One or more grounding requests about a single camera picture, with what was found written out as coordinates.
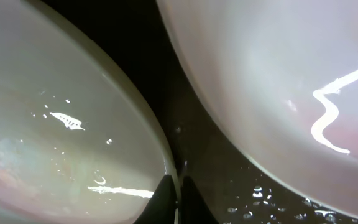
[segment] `glossy white surface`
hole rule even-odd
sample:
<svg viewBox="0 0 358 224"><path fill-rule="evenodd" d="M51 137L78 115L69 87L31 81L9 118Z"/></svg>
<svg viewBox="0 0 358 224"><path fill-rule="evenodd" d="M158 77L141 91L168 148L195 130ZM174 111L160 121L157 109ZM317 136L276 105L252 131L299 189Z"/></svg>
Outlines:
<svg viewBox="0 0 358 224"><path fill-rule="evenodd" d="M233 144L289 189L358 217L358 1L158 4Z"/></svg>
<svg viewBox="0 0 358 224"><path fill-rule="evenodd" d="M165 174L121 69L41 2L0 0L0 223L133 223Z"/></svg>

